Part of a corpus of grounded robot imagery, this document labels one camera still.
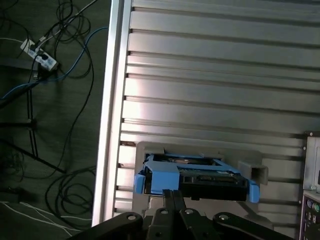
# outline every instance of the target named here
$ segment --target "gray metal panel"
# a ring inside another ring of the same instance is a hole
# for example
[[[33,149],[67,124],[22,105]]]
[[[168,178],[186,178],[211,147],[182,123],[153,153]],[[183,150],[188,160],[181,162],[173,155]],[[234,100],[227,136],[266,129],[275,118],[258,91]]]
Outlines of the gray metal panel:
[[[199,84],[179,81],[127,78],[126,96],[224,104],[250,108],[320,113],[319,96],[243,85]]]
[[[303,134],[320,130],[320,6],[262,0],[132,5],[124,16],[106,154],[112,162],[106,182],[118,190],[107,193],[103,218],[131,207],[134,143],[258,150],[269,167],[258,212],[293,237]]]
[[[250,18],[266,18],[272,20],[320,22],[317,14],[319,6],[284,3],[260,0],[188,0],[188,1],[157,1],[134,0],[134,7],[156,10],[185,11],[189,13],[217,14],[242,16]]]
[[[267,109],[223,106],[178,101],[129,101],[123,103],[124,119],[141,119],[178,124],[230,127],[248,130],[260,130],[280,133],[302,133],[297,126],[306,129],[320,130],[319,117],[305,114],[276,112]]]
[[[314,49],[227,42],[157,33],[131,33],[128,50],[257,64],[289,65],[305,68],[320,67],[320,63],[317,61],[320,58],[320,52]]]
[[[215,36],[220,38],[241,38],[303,45],[320,44],[320,33],[317,27],[175,15],[163,12],[134,11],[131,15],[130,27],[136,30]]]

